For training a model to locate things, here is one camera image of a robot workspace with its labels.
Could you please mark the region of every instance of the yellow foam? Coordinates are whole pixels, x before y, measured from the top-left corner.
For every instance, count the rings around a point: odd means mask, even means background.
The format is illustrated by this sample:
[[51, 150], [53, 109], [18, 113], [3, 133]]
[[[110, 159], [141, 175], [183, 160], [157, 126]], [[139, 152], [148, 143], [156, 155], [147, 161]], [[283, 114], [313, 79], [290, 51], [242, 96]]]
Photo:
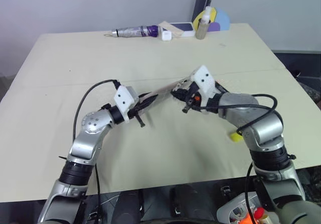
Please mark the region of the yellow foam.
[[[216, 9], [214, 7], [212, 7], [212, 11], [211, 11], [211, 22], [215, 21], [215, 17], [216, 17]], [[199, 15], [195, 18], [195, 20], [193, 21], [193, 27], [195, 29], [195, 31], [197, 30], [197, 28], [199, 27], [199, 19], [202, 17], [202, 15], [204, 14], [204, 11], [202, 11], [201, 13], [199, 13]]]
[[230, 139], [233, 141], [233, 142], [239, 142], [241, 140], [243, 140], [243, 136], [239, 135], [238, 133], [232, 133], [230, 134]]

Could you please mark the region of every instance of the table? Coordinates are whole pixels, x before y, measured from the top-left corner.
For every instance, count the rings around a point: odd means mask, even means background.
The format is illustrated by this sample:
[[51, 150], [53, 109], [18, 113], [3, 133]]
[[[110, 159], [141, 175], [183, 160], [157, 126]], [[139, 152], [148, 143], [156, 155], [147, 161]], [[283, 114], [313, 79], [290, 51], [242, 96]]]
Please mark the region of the table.
[[[141, 94], [202, 64], [231, 92], [277, 97], [296, 168], [321, 164], [320, 111], [248, 24], [201, 41], [103, 34], [44, 34], [34, 45], [0, 104], [0, 201], [48, 197], [64, 165], [58, 156], [71, 147], [76, 106], [92, 84], [116, 78]], [[112, 103], [114, 93], [112, 84], [98, 87], [79, 116]], [[230, 141], [235, 127], [216, 115], [183, 114], [182, 107], [168, 99], [142, 117], [146, 127], [131, 121], [108, 134], [97, 162], [102, 192], [245, 176], [251, 158], [244, 142]], [[88, 194], [94, 193], [91, 178]]]

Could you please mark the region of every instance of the red cap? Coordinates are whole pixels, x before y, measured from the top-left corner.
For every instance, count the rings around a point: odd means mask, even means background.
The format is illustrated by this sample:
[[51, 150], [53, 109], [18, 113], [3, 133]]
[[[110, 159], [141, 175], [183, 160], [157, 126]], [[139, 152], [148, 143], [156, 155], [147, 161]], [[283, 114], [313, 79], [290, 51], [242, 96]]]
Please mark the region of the red cap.
[[255, 219], [260, 219], [264, 215], [264, 208], [259, 207], [254, 213]]

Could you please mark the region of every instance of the orange part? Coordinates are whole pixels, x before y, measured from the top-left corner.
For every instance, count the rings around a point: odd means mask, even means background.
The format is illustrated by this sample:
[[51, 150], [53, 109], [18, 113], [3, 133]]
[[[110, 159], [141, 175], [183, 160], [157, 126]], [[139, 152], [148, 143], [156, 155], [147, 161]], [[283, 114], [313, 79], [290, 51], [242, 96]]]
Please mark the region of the orange part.
[[246, 217], [240, 221], [240, 224], [253, 224], [249, 213], [247, 213]]

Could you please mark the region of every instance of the white wall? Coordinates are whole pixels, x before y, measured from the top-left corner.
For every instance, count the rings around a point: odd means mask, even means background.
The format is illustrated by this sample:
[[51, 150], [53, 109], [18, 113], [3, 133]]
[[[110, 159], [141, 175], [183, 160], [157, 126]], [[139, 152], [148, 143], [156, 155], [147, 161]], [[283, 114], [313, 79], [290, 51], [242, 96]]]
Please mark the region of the white wall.
[[321, 0], [212, 0], [272, 50], [321, 51]]
[[17, 73], [42, 33], [190, 21], [195, 0], [0, 0], [0, 72]]

